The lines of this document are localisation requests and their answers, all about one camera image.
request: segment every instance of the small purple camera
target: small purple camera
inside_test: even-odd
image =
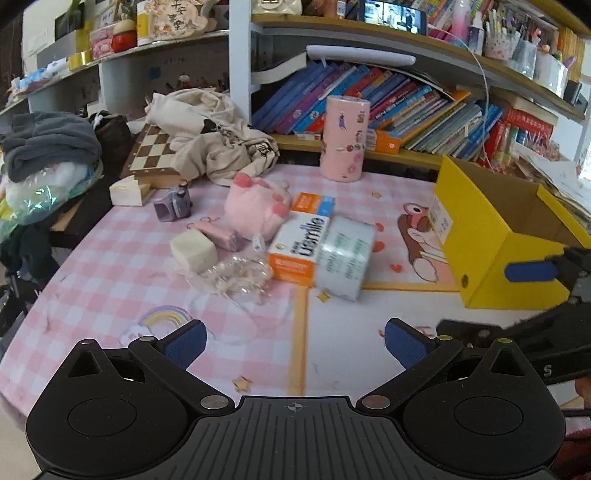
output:
[[[170,189],[164,198],[154,200],[154,209],[161,222],[174,222],[180,218],[190,217],[192,206],[189,184],[186,181]]]

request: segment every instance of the clear plastic bag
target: clear plastic bag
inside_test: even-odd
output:
[[[56,177],[55,168],[47,167],[16,184],[18,190],[10,190],[14,185],[7,186],[7,197],[0,202],[0,243],[18,225],[30,225],[47,218],[69,199],[88,190],[103,174],[100,160],[96,170],[84,168],[83,176],[77,170],[65,178]]]

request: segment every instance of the table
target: table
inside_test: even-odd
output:
[[[77,341],[95,338],[103,348],[118,348],[141,335],[162,337],[174,330],[169,322],[138,324],[162,305],[205,322],[207,348],[189,371],[236,402],[242,393],[233,381],[252,395],[347,394],[355,401],[402,371],[380,336],[390,317],[432,336],[446,316],[510,325],[530,315],[464,309],[459,295],[451,293],[457,288],[444,258],[435,277],[413,268],[416,245],[401,233],[403,220],[417,226],[431,202],[432,183],[379,174],[335,183],[320,177],[317,167],[287,165],[268,178],[288,180],[294,196],[300,191],[334,196],[337,214],[376,223],[378,242],[359,302],[274,281],[262,305],[237,306],[170,276],[169,240],[196,219],[223,215],[228,190],[201,180],[191,188],[191,219],[159,223],[147,205],[115,207],[97,224],[24,320],[0,364],[0,393],[27,415]],[[430,252],[433,257],[437,248]]]

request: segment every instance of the gray tape roll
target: gray tape roll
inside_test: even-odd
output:
[[[316,262],[316,287],[355,301],[374,248],[375,225],[336,216]]]

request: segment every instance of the person's hand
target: person's hand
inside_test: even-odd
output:
[[[591,377],[579,378],[574,381],[574,389],[584,399],[584,407],[591,408]]]

